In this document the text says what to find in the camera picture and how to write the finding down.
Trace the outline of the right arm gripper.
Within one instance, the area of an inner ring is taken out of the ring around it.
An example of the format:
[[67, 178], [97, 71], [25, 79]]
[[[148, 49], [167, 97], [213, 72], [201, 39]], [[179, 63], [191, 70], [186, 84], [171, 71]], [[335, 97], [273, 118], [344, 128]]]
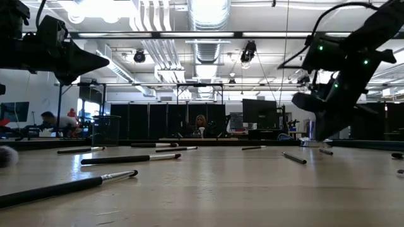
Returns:
[[350, 125], [357, 113], [354, 105], [381, 62], [396, 63], [391, 49], [351, 53], [347, 55], [326, 98], [305, 93], [293, 96], [295, 106], [315, 115], [315, 140], [324, 141]]

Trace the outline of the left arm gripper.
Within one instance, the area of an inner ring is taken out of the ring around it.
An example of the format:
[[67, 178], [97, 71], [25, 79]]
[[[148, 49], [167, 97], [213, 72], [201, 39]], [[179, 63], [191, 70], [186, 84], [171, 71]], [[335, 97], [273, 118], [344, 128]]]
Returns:
[[61, 42], [56, 51], [34, 40], [1, 39], [1, 69], [54, 72], [63, 85], [70, 85], [83, 74], [108, 66], [109, 60], [79, 48], [72, 40]]

